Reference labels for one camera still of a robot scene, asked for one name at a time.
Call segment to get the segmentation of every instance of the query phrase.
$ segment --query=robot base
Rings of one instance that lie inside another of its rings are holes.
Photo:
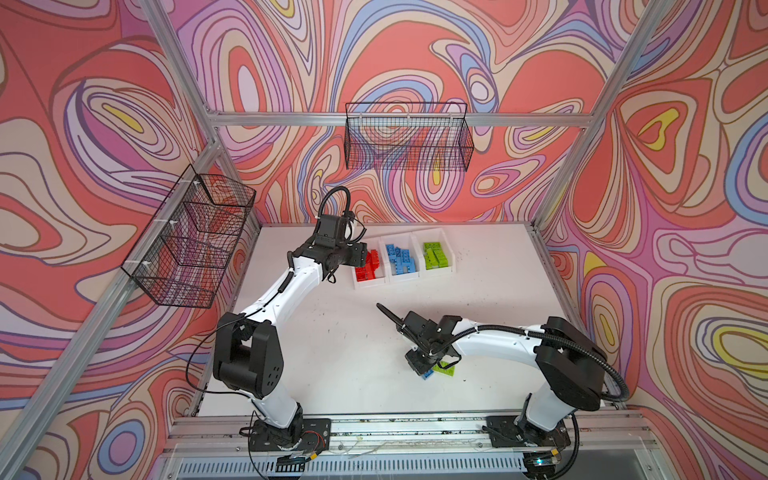
[[[488,436],[491,438],[491,446],[501,447],[557,447],[564,449],[571,444],[571,437],[561,420],[558,426],[551,432],[542,432],[537,429],[521,430],[516,424],[517,416],[489,416],[485,418],[488,425]]]
[[[301,423],[296,426],[299,427],[297,431],[303,432],[303,435],[287,432],[293,425],[288,429],[277,429],[259,420],[249,435],[248,449],[251,452],[276,452],[293,447],[296,442],[299,444],[290,450],[320,453],[328,449],[331,419],[302,419]]]

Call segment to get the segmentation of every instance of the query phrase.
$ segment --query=black wire basket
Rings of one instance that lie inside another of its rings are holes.
[[[467,171],[475,144],[461,102],[346,104],[348,170]]]
[[[144,257],[123,270],[157,305],[211,308],[255,198],[224,175],[195,174]]]

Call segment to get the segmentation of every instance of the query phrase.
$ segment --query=white storage bin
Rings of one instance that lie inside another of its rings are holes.
[[[389,283],[389,278],[387,278],[385,270],[386,267],[384,265],[384,263],[389,263],[389,258],[387,257],[386,248],[384,248],[384,244],[381,242],[381,239],[373,237],[366,238],[363,241],[368,244],[369,252],[371,250],[376,250],[379,252],[379,268],[373,271],[373,274],[376,275],[375,279],[358,282],[357,272],[355,271],[356,269],[355,267],[352,267],[352,283],[355,286],[355,290],[359,288],[366,288],[368,286],[378,286]]]
[[[384,270],[386,272],[387,278],[389,278],[390,283],[407,282],[409,280],[416,280],[419,278],[419,270],[421,268],[419,266],[419,246],[414,243],[415,239],[410,232],[398,233],[396,235],[386,235],[384,237],[380,237],[379,242],[384,249],[384,257],[382,258],[382,261],[384,262]],[[394,245],[395,247],[400,247],[401,249],[408,249],[409,255],[414,260],[413,263],[416,267],[415,272],[395,275],[395,266],[389,262],[389,255],[386,252],[386,246],[390,244]]]
[[[445,231],[443,231],[442,228],[417,230],[411,232],[411,236],[413,237],[413,243],[416,245],[416,261],[419,264],[416,268],[419,269],[421,278],[456,273],[456,255],[453,253],[451,244],[448,242],[448,237],[445,236]],[[442,252],[445,254],[445,258],[448,259],[448,266],[427,270],[427,262],[424,258],[424,243],[427,242],[440,242]]]

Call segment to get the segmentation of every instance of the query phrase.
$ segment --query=white table surface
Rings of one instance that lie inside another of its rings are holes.
[[[369,227],[366,237],[423,226]],[[417,376],[404,355],[412,345],[376,308],[404,317],[409,310],[439,321],[460,315],[481,323],[527,326],[564,316],[525,226],[443,225],[456,253],[457,273],[413,282],[353,289],[352,267],[337,283],[322,282],[279,326],[285,357],[281,382],[306,414],[453,412],[520,409],[544,377],[533,367],[465,357],[455,376]],[[265,227],[248,266],[235,312],[255,302],[286,269],[312,227]],[[208,389],[226,390],[216,379]],[[249,415],[235,395],[207,395],[198,415]]]

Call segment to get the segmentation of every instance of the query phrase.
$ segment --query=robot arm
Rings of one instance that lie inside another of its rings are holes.
[[[343,215],[323,213],[325,202],[338,190],[347,193]],[[301,433],[299,404],[280,385],[283,354],[276,326],[293,315],[306,295],[321,281],[333,278],[341,265],[365,266],[367,246],[353,239],[354,214],[349,191],[332,189],[320,204],[312,236],[288,252],[288,269],[253,305],[242,313],[225,313],[217,326],[213,375],[228,388],[250,397],[278,445],[292,445]]]
[[[406,360],[419,375],[444,356],[492,356],[540,369],[546,382],[528,397],[516,422],[520,438],[527,442],[540,445],[577,409],[600,408],[604,367],[594,360],[604,363],[605,353],[562,318],[551,316],[544,325],[524,328],[483,325],[460,316],[443,316],[435,323],[414,312],[400,319],[383,305],[376,306],[415,343]]]

